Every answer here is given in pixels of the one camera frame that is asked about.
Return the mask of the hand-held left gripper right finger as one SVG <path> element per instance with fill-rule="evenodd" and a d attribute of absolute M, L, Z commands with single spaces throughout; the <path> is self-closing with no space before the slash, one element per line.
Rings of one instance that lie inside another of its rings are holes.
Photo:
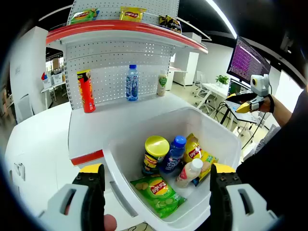
<path fill-rule="evenodd" d="M 267 209 L 266 200 L 236 171 L 214 163 L 210 171 L 212 231 L 275 231 L 279 218 Z"/>

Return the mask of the person's left hand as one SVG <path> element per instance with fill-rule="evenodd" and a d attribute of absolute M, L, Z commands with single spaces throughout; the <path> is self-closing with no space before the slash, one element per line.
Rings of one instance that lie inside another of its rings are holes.
<path fill-rule="evenodd" d="M 115 231 L 117 228 L 117 221 L 115 217 L 110 214 L 104 215 L 104 230 L 105 231 Z"/>

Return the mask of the person's right hand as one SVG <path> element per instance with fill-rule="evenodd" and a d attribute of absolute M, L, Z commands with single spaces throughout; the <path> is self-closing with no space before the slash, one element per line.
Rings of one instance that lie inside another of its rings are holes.
<path fill-rule="evenodd" d="M 260 107 L 258 108 L 258 111 L 264 112 L 264 113 L 268 113 L 271 111 L 271 101 L 270 98 L 267 96 L 264 98 L 263 103 L 260 105 Z"/>

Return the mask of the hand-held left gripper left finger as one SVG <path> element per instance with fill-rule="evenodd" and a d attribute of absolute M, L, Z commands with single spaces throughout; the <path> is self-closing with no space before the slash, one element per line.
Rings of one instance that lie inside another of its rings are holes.
<path fill-rule="evenodd" d="M 85 166 L 49 199 L 39 219 L 48 231 L 103 231 L 104 190 L 104 165 Z"/>

